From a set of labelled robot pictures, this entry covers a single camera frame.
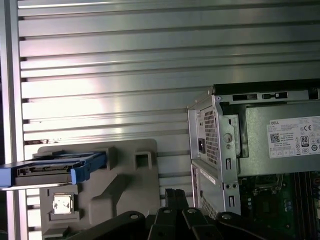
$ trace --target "corrugated metal wall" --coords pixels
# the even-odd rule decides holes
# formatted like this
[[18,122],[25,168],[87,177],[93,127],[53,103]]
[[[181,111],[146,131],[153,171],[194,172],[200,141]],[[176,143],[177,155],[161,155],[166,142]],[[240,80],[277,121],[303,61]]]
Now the corrugated metal wall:
[[152,138],[161,194],[190,195],[187,104],[213,83],[318,78],[319,3],[18,1],[26,159],[35,143]]

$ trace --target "motherboard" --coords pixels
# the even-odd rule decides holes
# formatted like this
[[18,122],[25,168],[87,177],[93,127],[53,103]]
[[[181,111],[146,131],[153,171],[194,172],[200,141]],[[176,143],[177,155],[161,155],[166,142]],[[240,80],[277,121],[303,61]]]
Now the motherboard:
[[242,216],[295,237],[290,174],[243,177],[239,187]]

